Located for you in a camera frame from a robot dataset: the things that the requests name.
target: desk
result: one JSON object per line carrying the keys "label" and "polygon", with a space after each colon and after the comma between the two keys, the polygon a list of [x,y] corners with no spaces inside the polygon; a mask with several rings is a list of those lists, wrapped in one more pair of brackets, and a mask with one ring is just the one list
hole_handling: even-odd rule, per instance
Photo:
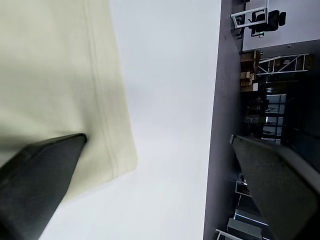
{"label": "desk", "polygon": [[[245,27],[249,27],[249,26],[252,26],[252,25],[268,23],[268,14],[269,14],[269,9],[268,8],[269,8],[269,0],[266,0],[265,6],[257,7],[257,8],[254,8],[254,9],[240,11],[240,12],[231,14],[230,17],[233,20],[234,28],[235,29],[240,29],[240,28],[245,28]],[[239,17],[241,15],[250,14],[250,13],[253,13],[253,12],[257,12],[257,11],[264,11],[264,14],[265,14],[265,18],[264,19],[265,20],[245,23],[246,22],[246,18],[244,18],[244,24],[238,25],[236,17]]]}

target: cardboard box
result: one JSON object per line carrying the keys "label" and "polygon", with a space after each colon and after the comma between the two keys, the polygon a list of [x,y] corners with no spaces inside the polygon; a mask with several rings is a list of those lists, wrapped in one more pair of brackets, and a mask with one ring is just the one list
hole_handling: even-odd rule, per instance
{"label": "cardboard box", "polygon": [[249,71],[241,72],[240,79],[250,79],[250,72]]}
{"label": "cardboard box", "polygon": [[251,84],[252,84],[252,79],[251,78],[249,78],[249,79],[241,79],[240,80],[241,87],[249,86]]}
{"label": "cardboard box", "polygon": [[251,74],[250,74],[250,80],[251,80],[251,81],[256,80],[256,74],[255,74],[255,73],[251,73]]}
{"label": "cardboard box", "polygon": [[240,57],[241,72],[256,72],[260,60],[260,52],[244,53]]}
{"label": "cardboard box", "polygon": [[242,62],[242,63],[243,62],[254,62],[256,60],[256,57],[257,57],[256,51],[244,53],[244,54],[241,54],[240,62]]}
{"label": "cardboard box", "polygon": [[258,91],[258,83],[241,87],[241,92],[255,92],[255,91]]}

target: floor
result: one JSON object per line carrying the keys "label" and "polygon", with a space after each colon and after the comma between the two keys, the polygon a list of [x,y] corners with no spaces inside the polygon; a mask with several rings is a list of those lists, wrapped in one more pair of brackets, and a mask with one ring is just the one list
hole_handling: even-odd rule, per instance
{"label": "floor", "polygon": [[234,151],[229,144],[231,134],[238,134],[242,122],[240,96],[240,55],[242,40],[235,38],[231,13],[244,10],[241,0],[223,0],[217,71],[212,116],[204,240],[212,240],[216,228],[223,230],[234,214],[234,179],[239,172]]}

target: white frame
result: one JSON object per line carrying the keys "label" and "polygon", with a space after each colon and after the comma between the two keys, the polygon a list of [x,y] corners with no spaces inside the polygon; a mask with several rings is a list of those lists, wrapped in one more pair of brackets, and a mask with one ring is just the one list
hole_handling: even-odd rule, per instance
{"label": "white frame", "polygon": [[219,240],[219,238],[220,238],[221,235],[222,235],[222,236],[225,236],[225,237],[227,237],[228,239],[231,239],[231,240],[243,240],[242,238],[233,236],[233,235],[231,235],[230,233],[226,233],[226,232],[221,231],[221,230],[219,230],[219,229],[216,229],[215,232],[216,232],[216,233],[217,233],[217,232],[219,233],[219,235],[218,235],[218,237],[216,238],[216,240]]}
{"label": "white frame", "polygon": [[[231,14],[230,17],[233,20],[234,28],[235,29],[240,29],[240,28],[245,28],[245,27],[249,27],[249,26],[252,26],[252,25],[268,23],[268,15],[269,15],[268,7],[269,7],[269,0],[266,0],[266,5],[265,6],[257,7],[257,8],[254,8],[254,9],[240,11],[240,12]],[[255,22],[250,22],[250,23],[245,23],[245,24],[238,25],[237,20],[236,20],[237,16],[246,15],[246,14],[253,13],[253,12],[256,12],[256,11],[261,11],[261,10],[264,11],[265,20],[263,20],[263,21],[255,21]]]}
{"label": "white frame", "polygon": [[245,194],[245,193],[242,193],[242,192],[238,191],[238,183],[248,186],[248,184],[246,182],[244,182],[244,181],[235,180],[235,190],[234,190],[234,192],[237,193],[237,194],[245,195],[245,196],[251,198],[251,195],[248,195],[248,194]]}

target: metal rack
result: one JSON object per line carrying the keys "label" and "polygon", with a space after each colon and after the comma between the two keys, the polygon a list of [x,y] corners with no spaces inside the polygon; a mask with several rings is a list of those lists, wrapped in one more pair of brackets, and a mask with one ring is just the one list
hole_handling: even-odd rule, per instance
{"label": "metal rack", "polygon": [[[272,74],[286,74],[286,73],[298,73],[298,72],[307,72],[305,69],[306,56],[310,55],[309,53],[296,54],[296,55],[286,55],[286,56],[276,56],[271,58],[261,59],[258,65],[260,73],[256,75],[272,75]],[[280,69],[277,69],[276,60],[282,59],[284,64]],[[302,67],[299,69],[298,61],[302,61]]]}

